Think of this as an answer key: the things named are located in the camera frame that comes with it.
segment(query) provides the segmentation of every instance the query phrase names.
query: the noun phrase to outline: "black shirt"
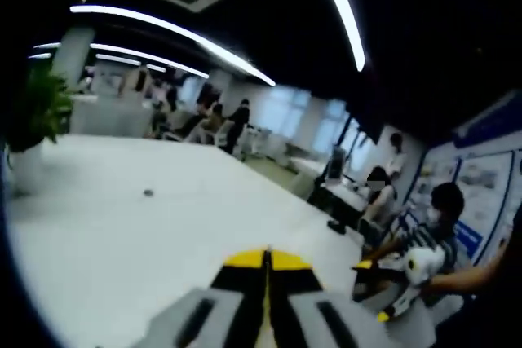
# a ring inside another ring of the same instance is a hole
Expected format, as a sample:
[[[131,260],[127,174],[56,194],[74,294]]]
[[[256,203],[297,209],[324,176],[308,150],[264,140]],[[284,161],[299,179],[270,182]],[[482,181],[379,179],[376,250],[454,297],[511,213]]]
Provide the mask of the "black shirt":
[[[250,119],[250,109],[245,108],[245,107],[239,107],[234,112],[234,114],[232,114],[228,119],[230,121],[234,121],[239,126],[248,124],[248,121]]]
[[[522,305],[522,206],[494,277],[477,298],[437,328],[436,347],[519,346]]]

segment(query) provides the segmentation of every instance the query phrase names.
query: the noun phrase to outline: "woman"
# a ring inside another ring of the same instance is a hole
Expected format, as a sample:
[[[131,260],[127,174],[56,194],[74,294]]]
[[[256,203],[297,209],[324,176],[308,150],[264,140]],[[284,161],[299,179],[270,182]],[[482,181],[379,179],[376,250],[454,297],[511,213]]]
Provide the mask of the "woman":
[[[207,144],[209,139],[209,133],[215,134],[224,123],[223,118],[223,105],[216,104],[212,108],[212,113],[206,120],[203,120],[200,125],[200,129],[197,130],[196,143]]]
[[[386,170],[375,166],[366,179],[370,194],[368,206],[357,223],[357,230],[374,246],[390,222],[397,194]]]

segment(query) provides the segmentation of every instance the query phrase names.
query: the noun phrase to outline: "fluorescent light strip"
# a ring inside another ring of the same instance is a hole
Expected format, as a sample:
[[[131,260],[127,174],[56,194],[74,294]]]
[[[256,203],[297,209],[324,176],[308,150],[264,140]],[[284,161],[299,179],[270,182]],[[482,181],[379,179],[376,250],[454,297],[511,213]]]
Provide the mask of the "fluorescent light strip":
[[[49,59],[50,57],[51,57],[51,53],[46,52],[46,53],[39,53],[37,55],[32,55],[32,56],[28,57],[28,59]]]
[[[111,55],[98,54],[98,55],[96,55],[96,59],[117,61],[118,63],[132,64],[132,65],[137,65],[138,67],[141,65],[141,62],[139,62],[138,60],[125,59],[123,57],[117,57],[117,56],[111,56]]]
[[[147,68],[153,69],[154,71],[159,71],[160,73],[166,73],[166,68],[158,67],[157,65],[147,64]]]
[[[276,85],[276,83],[272,79],[267,77],[264,73],[261,73],[258,69],[254,68],[251,64],[249,64],[248,62],[243,60],[241,57],[234,55],[232,52],[227,51],[226,49],[222,48],[221,46],[218,46],[218,45],[214,44],[213,42],[207,40],[206,38],[199,36],[187,29],[184,29],[184,28],[178,26],[177,24],[172,24],[165,20],[160,20],[159,18],[156,18],[154,16],[142,14],[141,12],[126,10],[124,8],[118,8],[118,7],[81,5],[81,6],[71,6],[70,10],[73,13],[92,12],[92,13],[96,13],[96,14],[119,15],[119,16],[125,16],[126,18],[131,18],[134,20],[141,20],[141,21],[149,23],[149,24],[154,24],[161,28],[170,30],[171,32],[181,34],[182,36],[197,42],[198,44],[205,47],[207,50],[209,50],[212,53],[214,53],[215,55],[217,55],[219,58],[226,61],[227,63],[230,63],[231,65],[241,69],[242,71],[244,71],[246,73],[249,73],[250,75],[258,77],[262,81],[265,81],[268,85],[270,85],[270,86]]]
[[[48,43],[48,44],[41,44],[41,45],[33,46],[33,48],[38,48],[38,49],[51,49],[51,48],[57,48],[58,46],[60,46],[60,43],[59,43],[59,42],[50,42],[50,43]]]
[[[143,53],[143,52],[133,51],[132,49],[126,49],[126,48],[121,48],[119,46],[112,46],[112,45],[105,45],[105,44],[91,44],[91,48],[98,49],[100,51],[112,51],[112,52],[125,53],[127,55],[136,56],[136,57],[143,57],[144,59],[156,61],[157,63],[166,64],[172,68],[182,69],[184,71],[187,71],[188,73],[193,73],[194,75],[198,75],[199,77],[204,77],[205,79],[209,78],[208,74],[202,73],[201,71],[197,71],[194,68],[187,67],[186,65],[182,65],[182,64],[176,63],[174,61],[163,59],[162,57],[149,55],[149,54]]]
[[[350,3],[348,0],[334,0],[334,2],[339,14],[341,15],[341,19],[343,20],[348,39],[350,40],[357,71],[362,71],[366,61],[365,52],[362,48],[361,36],[359,35],[359,29],[357,29],[356,19],[353,15]]]

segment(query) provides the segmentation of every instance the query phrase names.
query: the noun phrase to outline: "desk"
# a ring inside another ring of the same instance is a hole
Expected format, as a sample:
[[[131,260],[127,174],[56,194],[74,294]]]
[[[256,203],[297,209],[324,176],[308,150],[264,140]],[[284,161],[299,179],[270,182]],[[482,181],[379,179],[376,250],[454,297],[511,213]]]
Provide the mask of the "desk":
[[[131,346],[227,256],[267,244],[310,262],[328,290],[352,290],[358,234],[337,235],[320,210],[218,148],[66,135],[44,144],[43,160],[49,186],[11,201],[7,232],[64,346]]]
[[[314,180],[323,173],[326,163],[303,158],[291,158],[290,161],[299,171],[291,184],[291,190],[295,195],[301,196],[306,200],[312,194]],[[343,178],[343,182],[340,184],[325,185],[324,188],[350,205],[357,212],[362,212],[368,204],[361,195],[347,188],[345,178]]]
[[[348,189],[344,183],[336,185],[324,184],[323,188],[350,205],[357,212],[363,212],[368,205],[368,201],[363,196]]]
[[[314,189],[314,182],[323,173],[326,163],[303,158],[290,158],[290,164],[298,171],[290,184],[290,191],[308,200]]]

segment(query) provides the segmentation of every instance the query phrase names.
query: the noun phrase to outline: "white pot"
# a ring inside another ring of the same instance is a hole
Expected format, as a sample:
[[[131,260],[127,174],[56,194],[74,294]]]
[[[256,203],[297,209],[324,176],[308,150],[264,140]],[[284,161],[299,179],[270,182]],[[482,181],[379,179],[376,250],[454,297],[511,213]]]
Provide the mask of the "white pot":
[[[24,152],[10,152],[14,188],[22,194],[37,193],[43,182],[42,145],[40,142]]]

